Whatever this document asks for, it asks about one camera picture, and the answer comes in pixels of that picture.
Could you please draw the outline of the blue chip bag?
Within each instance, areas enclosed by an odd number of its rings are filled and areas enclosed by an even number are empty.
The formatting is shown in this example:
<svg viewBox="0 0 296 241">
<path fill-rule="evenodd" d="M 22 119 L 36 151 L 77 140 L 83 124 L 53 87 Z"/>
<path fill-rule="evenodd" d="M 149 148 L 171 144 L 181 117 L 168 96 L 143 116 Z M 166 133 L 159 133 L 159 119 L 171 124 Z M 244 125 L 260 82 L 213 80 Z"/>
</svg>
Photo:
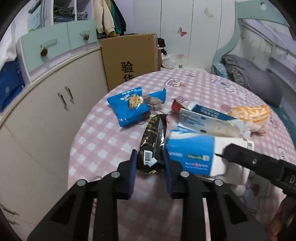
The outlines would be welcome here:
<svg viewBox="0 0 296 241">
<path fill-rule="evenodd" d="M 136 87 L 131 90 L 113 95 L 107 98 L 108 104 L 113 109 L 120 127 L 132 125 L 143 120 L 150 114 L 151 108 L 164 104 L 167 90 L 142 94 L 142 88 Z"/>
</svg>

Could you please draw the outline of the orange white plastic bag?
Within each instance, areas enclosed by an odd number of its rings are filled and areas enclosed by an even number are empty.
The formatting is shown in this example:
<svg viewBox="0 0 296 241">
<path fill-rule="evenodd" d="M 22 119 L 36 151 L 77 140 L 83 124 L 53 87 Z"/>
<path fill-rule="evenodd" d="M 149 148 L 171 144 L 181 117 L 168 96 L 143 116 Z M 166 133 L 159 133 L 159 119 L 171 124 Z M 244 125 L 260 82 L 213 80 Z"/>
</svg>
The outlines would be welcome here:
<svg viewBox="0 0 296 241">
<path fill-rule="evenodd" d="M 244 121 L 248 131 L 263 135 L 267 132 L 271 109 L 265 104 L 261 106 L 239 106 L 232 108 L 228 115 Z"/>
</svg>

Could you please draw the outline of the grey folded blanket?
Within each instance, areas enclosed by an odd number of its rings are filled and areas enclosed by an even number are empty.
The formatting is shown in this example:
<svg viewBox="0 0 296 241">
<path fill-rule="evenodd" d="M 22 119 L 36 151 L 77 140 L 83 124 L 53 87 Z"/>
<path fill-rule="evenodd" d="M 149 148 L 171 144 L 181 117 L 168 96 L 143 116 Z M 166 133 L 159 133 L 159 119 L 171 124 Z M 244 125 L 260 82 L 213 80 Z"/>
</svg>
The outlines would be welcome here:
<svg viewBox="0 0 296 241">
<path fill-rule="evenodd" d="M 262 71 L 251 61 L 236 55 L 223 56 L 222 63 L 230 80 L 253 92 L 274 108 L 280 106 L 283 90 L 276 75 Z"/>
</svg>

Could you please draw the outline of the pink checkered tablecloth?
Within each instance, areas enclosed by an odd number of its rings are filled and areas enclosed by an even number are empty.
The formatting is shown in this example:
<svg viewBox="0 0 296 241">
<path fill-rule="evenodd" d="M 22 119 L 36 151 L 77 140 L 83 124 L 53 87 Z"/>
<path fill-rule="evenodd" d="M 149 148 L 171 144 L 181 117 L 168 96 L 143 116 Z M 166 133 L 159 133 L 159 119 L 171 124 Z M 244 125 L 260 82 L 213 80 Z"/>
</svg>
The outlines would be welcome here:
<svg viewBox="0 0 296 241">
<path fill-rule="evenodd" d="M 251 91 L 215 75 L 199 71 L 171 70 L 146 74 L 119 85 L 115 95 L 141 87 L 145 93 L 166 89 L 166 102 L 152 115 L 166 114 L 169 153 L 177 159 L 196 161 L 202 148 L 214 141 L 222 144 L 215 126 L 200 125 L 198 118 L 174 113 L 174 101 L 185 107 L 196 104 L 228 113 L 240 106 L 259 108 L 262 99 Z M 93 181 L 114 171 L 140 142 L 148 122 L 122 128 L 107 103 L 100 100 L 83 121 L 71 147 L 68 185 L 79 179 Z M 280 240 L 280 232 L 295 221 L 295 202 L 266 179 L 250 173 L 247 182 L 238 186 L 236 194 L 262 223 L 272 240 Z M 129 201 L 118 203 L 120 240 L 179 240 L 182 201 L 172 200 L 166 191 L 161 172 L 138 172 L 134 192 Z"/>
</svg>

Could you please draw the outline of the cream low cabinet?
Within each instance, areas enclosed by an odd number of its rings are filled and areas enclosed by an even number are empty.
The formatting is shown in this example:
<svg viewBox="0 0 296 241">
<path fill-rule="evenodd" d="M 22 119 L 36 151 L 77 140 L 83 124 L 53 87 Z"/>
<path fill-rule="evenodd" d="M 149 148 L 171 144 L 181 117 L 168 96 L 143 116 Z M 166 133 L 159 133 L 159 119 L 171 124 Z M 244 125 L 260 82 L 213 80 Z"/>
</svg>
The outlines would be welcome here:
<svg viewBox="0 0 296 241">
<path fill-rule="evenodd" d="M 71 145 L 108 92 L 100 48 L 29 85 L 1 117 L 1 214 L 21 240 L 66 193 Z"/>
</svg>

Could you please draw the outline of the small red wrapper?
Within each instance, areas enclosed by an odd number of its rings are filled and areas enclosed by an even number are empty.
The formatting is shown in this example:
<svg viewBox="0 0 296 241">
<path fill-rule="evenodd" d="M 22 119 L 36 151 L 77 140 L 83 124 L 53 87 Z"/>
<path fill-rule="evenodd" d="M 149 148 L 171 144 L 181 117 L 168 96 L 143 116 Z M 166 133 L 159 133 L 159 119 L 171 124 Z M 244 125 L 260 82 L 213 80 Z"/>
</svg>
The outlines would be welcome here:
<svg viewBox="0 0 296 241">
<path fill-rule="evenodd" d="M 174 113 L 179 114 L 181 109 L 187 109 L 186 107 L 184 107 L 181 103 L 179 103 L 178 101 L 174 100 L 172 105 L 171 105 L 171 110 Z"/>
</svg>

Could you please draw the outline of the black snack wrapper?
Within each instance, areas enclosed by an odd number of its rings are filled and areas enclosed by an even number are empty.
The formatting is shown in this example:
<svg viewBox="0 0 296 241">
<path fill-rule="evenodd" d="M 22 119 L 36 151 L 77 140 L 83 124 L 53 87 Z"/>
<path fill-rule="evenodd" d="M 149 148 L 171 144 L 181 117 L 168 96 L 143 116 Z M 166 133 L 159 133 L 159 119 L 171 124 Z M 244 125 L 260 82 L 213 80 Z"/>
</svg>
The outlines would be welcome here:
<svg viewBox="0 0 296 241">
<path fill-rule="evenodd" d="M 142 136 L 137 154 L 137 169 L 154 174 L 164 168 L 163 149 L 167 131 L 167 115 L 154 116 Z"/>
</svg>

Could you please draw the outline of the folded clothes pile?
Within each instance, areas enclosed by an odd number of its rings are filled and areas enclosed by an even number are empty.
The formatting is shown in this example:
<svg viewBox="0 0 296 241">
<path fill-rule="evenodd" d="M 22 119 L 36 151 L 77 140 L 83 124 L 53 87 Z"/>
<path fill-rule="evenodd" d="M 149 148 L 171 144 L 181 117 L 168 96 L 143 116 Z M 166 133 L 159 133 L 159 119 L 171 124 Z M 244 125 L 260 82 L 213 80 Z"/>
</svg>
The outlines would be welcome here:
<svg viewBox="0 0 296 241">
<path fill-rule="evenodd" d="M 54 23 L 71 22 L 77 18 L 78 21 L 87 20 L 88 12 L 77 12 L 74 13 L 74 8 L 62 8 L 57 5 L 53 7 L 53 21 Z"/>
</svg>

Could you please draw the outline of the blue shopping bag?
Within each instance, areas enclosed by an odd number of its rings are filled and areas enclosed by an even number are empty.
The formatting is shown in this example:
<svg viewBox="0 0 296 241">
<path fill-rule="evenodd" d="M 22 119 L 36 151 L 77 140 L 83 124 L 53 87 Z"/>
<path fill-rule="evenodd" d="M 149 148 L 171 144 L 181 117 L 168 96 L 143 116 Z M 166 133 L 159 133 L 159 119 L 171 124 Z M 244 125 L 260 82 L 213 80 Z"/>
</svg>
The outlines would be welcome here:
<svg viewBox="0 0 296 241">
<path fill-rule="evenodd" d="M 12 102 L 12 100 L 22 92 L 25 87 L 21 75 L 20 66 L 17 60 L 7 62 L 1 69 L 1 92 L 0 109 L 1 113 Z"/>
</svg>

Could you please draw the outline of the metal handrail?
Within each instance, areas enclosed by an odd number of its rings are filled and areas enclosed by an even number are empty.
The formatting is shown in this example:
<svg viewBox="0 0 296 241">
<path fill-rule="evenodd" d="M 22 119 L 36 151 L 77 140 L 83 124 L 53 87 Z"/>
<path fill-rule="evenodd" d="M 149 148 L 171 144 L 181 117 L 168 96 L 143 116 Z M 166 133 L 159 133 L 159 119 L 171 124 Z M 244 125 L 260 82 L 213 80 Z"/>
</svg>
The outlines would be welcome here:
<svg viewBox="0 0 296 241">
<path fill-rule="evenodd" d="M 28 30 L 34 31 L 45 26 L 46 0 L 38 0 L 28 11 Z"/>
</svg>

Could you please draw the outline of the white blue carton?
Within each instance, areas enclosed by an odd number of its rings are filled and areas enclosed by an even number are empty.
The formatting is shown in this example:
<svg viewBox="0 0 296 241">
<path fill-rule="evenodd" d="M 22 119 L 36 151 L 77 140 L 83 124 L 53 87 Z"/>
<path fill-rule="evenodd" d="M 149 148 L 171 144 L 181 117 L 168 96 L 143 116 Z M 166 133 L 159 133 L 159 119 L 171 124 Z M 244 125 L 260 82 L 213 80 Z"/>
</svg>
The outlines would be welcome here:
<svg viewBox="0 0 296 241">
<path fill-rule="evenodd" d="M 247 132 L 246 122 L 198 104 L 179 110 L 178 126 L 217 137 L 239 137 Z"/>
</svg>

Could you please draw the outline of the cream hanging jacket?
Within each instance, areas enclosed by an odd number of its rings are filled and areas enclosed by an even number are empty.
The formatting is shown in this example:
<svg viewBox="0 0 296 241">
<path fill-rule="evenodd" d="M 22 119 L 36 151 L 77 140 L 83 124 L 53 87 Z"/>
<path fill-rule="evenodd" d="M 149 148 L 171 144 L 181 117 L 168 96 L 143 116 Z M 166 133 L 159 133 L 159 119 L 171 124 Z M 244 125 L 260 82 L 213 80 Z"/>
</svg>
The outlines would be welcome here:
<svg viewBox="0 0 296 241">
<path fill-rule="evenodd" d="M 115 37 L 115 25 L 110 8 L 110 1 L 93 0 L 92 18 L 95 20 L 96 30 L 99 34 L 106 33 L 109 37 Z"/>
</svg>

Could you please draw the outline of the dark green hanging garment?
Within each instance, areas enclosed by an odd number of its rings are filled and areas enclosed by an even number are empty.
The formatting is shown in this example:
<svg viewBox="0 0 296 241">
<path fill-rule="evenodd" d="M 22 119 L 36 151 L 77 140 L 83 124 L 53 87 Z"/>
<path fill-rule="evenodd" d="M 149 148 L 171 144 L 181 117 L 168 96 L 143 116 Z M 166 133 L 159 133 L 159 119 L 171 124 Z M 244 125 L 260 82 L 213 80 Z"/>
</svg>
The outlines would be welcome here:
<svg viewBox="0 0 296 241">
<path fill-rule="evenodd" d="M 125 31 L 126 31 L 125 19 L 122 15 L 120 9 L 116 5 L 115 1 L 111 0 L 110 3 L 111 3 L 111 14 L 112 14 L 113 22 L 114 22 L 114 26 L 115 26 L 115 32 L 117 34 L 119 34 L 120 36 L 122 36 L 125 34 Z"/>
</svg>

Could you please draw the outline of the blue white tissue box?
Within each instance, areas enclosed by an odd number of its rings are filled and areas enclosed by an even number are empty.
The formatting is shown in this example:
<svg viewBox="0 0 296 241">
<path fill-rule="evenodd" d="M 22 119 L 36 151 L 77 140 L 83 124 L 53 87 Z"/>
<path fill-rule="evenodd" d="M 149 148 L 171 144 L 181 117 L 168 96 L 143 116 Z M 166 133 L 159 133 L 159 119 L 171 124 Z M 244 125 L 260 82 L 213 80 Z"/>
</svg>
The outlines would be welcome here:
<svg viewBox="0 0 296 241">
<path fill-rule="evenodd" d="M 181 163 L 183 170 L 209 180 L 222 179 L 225 183 L 243 185 L 249 170 L 230 163 L 215 154 L 222 154 L 229 144 L 254 150 L 254 141 L 246 138 L 217 137 L 177 128 L 170 132 L 166 149 L 170 159 Z"/>
</svg>

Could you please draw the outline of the mint green bunk bed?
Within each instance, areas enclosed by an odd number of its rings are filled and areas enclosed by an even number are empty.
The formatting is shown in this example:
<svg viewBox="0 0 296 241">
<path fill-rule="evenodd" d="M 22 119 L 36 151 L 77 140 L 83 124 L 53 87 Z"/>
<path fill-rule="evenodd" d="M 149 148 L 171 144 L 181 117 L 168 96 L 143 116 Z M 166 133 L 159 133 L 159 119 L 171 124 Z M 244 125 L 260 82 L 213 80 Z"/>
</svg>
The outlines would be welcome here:
<svg viewBox="0 0 296 241">
<path fill-rule="evenodd" d="M 275 111 L 295 139 L 295 34 L 270 1 L 221 1 L 217 52 L 247 59 L 275 75 L 283 88 Z"/>
</svg>

